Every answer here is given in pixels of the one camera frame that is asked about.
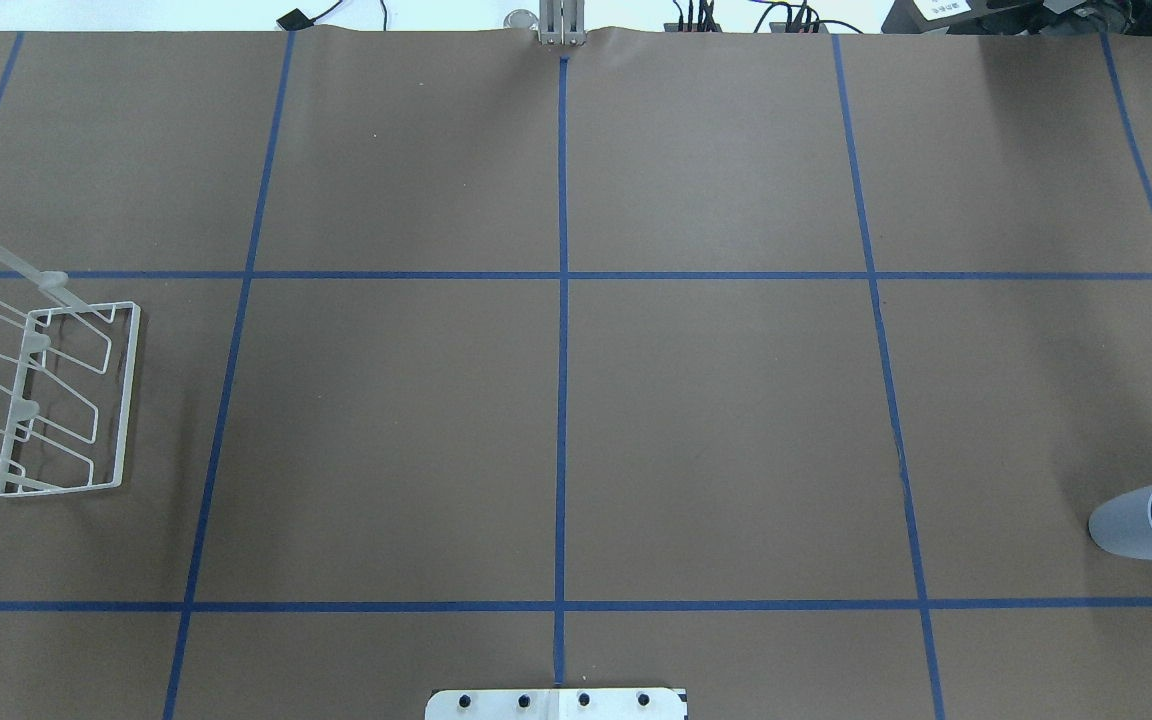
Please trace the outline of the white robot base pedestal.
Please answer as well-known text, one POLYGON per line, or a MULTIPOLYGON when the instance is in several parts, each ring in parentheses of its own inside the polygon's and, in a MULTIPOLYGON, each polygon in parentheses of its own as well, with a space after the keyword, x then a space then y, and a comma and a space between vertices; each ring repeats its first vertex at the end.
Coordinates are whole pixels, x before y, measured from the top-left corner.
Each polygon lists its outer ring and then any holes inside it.
POLYGON ((448 689, 425 719, 687 719, 685 691, 666 687, 448 689))

